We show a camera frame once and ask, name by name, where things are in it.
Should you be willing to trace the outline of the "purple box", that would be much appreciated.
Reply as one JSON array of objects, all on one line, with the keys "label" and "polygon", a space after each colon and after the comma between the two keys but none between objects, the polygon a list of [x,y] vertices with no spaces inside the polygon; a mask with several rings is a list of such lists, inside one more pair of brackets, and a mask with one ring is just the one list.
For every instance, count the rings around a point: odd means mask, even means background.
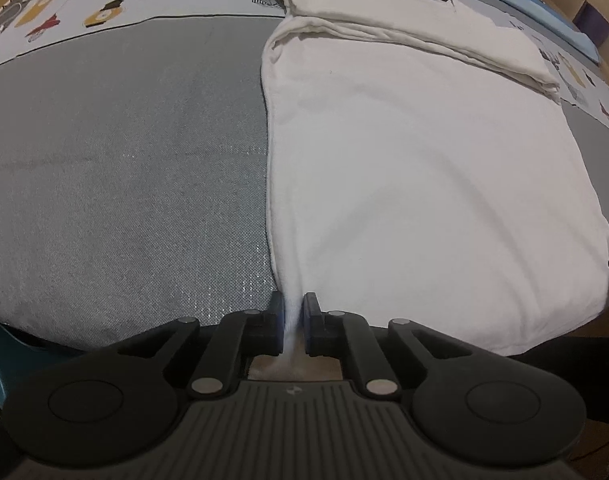
[{"label": "purple box", "polygon": [[597,48],[601,47],[609,36],[609,22],[595,6],[584,1],[573,18],[573,24],[584,32]]}]

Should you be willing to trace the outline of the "white long-sleeve shirt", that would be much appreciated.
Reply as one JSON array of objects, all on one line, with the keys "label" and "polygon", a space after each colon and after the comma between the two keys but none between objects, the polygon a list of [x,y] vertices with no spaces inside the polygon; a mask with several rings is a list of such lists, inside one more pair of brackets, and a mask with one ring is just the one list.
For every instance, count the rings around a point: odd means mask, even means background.
[{"label": "white long-sleeve shirt", "polygon": [[283,0],[265,44],[268,237],[286,301],[262,379],[331,379],[301,301],[501,356],[609,307],[609,223],[533,42],[460,2]]}]

